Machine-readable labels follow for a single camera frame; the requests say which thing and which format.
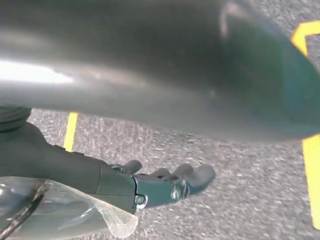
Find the gray metal tube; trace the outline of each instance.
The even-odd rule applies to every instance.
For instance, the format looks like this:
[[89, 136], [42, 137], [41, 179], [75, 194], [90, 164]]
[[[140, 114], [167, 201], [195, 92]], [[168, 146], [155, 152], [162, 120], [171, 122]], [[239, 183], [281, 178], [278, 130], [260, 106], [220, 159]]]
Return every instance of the gray metal tube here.
[[240, 0], [3, 0], [0, 104], [241, 141], [319, 130], [320, 78]]

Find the plastic bag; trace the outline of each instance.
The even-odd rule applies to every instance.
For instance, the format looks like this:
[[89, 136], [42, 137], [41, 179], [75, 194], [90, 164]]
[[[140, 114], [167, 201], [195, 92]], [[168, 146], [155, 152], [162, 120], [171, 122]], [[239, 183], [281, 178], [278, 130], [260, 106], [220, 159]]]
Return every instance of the plastic bag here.
[[[0, 177], [0, 229], [15, 209], [21, 209], [43, 179]], [[115, 238], [133, 234], [138, 218], [67, 185], [48, 180], [48, 191], [38, 207], [8, 239], [63, 240], [100, 233]]]

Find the dark green robot arm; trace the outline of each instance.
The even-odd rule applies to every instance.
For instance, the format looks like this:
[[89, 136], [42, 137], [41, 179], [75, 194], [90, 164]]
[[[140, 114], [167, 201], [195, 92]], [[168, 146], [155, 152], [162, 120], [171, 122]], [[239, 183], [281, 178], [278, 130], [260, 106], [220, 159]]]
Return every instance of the dark green robot arm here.
[[107, 164], [81, 152], [68, 152], [48, 144], [35, 125], [2, 132], [0, 177], [48, 179], [135, 213], [137, 208], [152, 208], [174, 203], [198, 194], [215, 177], [210, 165], [194, 170], [183, 164], [173, 173], [158, 169], [152, 174], [136, 174], [138, 161], [125, 165]]

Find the black cable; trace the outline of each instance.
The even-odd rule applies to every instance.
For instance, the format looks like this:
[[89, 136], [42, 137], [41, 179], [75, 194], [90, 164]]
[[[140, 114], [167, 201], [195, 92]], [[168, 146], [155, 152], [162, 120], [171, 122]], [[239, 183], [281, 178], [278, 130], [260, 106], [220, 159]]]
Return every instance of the black cable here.
[[21, 209], [15, 216], [12, 217], [11, 221], [8, 225], [0, 232], [0, 240], [5, 240], [14, 232], [17, 228], [31, 216], [33, 212], [35, 212], [42, 202], [48, 188], [49, 186], [48, 181], [45, 181], [44, 183], [41, 184], [30, 202], [29, 202], [26, 207]]

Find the joint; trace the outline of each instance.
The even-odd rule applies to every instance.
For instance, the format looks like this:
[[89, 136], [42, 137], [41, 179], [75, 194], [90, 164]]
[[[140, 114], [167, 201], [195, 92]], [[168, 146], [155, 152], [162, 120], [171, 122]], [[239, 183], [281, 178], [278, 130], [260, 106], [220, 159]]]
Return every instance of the joint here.
[[25, 107], [0, 107], [0, 132], [8, 132], [24, 125], [30, 116], [32, 109]]

